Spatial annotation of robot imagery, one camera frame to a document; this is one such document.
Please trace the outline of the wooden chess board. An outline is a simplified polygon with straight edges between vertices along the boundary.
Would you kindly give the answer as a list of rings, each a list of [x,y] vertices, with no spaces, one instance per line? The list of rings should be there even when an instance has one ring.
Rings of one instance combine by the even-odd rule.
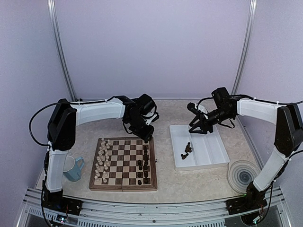
[[[154,150],[154,141],[151,139],[148,144],[138,137],[115,137],[104,138],[110,140],[110,173],[109,183],[96,185],[93,179],[93,165],[91,170],[89,189],[92,191],[109,191],[109,192],[148,192],[158,189],[157,173],[156,173],[156,158]],[[139,170],[138,160],[143,160],[143,146],[148,147],[148,156],[150,171],[148,178],[150,184],[144,184],[143,170]],[[138,178],[137,173],[141,172],[143,177]],[[138,185],[138,180],[142,181],[142,185]]]

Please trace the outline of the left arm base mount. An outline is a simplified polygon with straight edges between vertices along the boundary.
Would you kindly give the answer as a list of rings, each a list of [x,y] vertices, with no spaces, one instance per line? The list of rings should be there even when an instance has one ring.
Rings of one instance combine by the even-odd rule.
[[[65,214],[79,216],[83,202],[77,199],[61,197],[60,199],[42,199],[44,208],[58,211]]]

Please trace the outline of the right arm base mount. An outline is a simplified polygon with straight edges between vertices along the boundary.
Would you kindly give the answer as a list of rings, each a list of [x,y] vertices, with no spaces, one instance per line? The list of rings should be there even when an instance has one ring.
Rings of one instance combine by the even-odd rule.
[[[259,209],[262,206],[267,206],[267,201],[264,197],[256,200],[249,200],[248,195],[242,197],[229,199],[225,202],[229,215],[243,213],[255,209]]]

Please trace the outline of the white plastic tray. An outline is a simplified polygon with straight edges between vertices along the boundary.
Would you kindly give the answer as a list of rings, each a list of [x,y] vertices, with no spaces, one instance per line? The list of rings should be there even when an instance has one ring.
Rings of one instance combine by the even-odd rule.
[[[176,171],[189,171],[227,166],[230,162],[227,151],[216,126],[213,133],[192,134],[188,125],[171,125],[169,127],[173,147]],[[184,160],[187,143],[191,143],[192,152]]]

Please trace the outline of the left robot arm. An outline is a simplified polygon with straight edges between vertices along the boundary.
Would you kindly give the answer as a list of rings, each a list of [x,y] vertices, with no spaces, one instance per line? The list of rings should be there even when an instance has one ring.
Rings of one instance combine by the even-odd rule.
[[[154,127],[152,122],[159,119],[157,105],[147,94],[130,99],[126,96],[113,96],[97,101],[68,101],[63,98],[37,111],[54,107],[47,124],[47,143],[33,141],[47,147],[46,190],[50,192],[48,203],[56,210],[66,206],[66,199],[58,192],[62,191],[63,166],[68,151],[76,141],[76,127],[88,122],[106,119],[121,119],[127,133],[133,134],[145,142],[151,140]]]

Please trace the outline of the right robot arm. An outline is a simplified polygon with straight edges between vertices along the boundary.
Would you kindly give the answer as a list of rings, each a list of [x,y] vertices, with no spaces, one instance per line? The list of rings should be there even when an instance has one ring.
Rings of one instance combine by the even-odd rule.
[[[303,102],[283,103],[245,94],[231,95],[225,87],[215,89],[207,100],[214,101],[214,110],[203,109],[204,99],[187,104],[187,109],[194,114],[189,123],[189,133],[213,133],[214,126],[225,126],[224,121],[232,121],[236,117],[252,118],[272,126],[272,152],[258,176],[247,188],[248,195],[242,199],[242,206],[252,210],[261,201],[259,194],[265,192],[278,178],[303,142],[303,118],[299,108]]]

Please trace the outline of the dark chess piece back rank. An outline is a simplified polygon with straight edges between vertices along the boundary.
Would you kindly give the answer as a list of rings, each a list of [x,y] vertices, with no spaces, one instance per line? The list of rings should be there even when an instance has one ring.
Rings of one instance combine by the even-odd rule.
[[[148,154],[148,147],[147,146],[143,146],[143,152],[145,155]]]

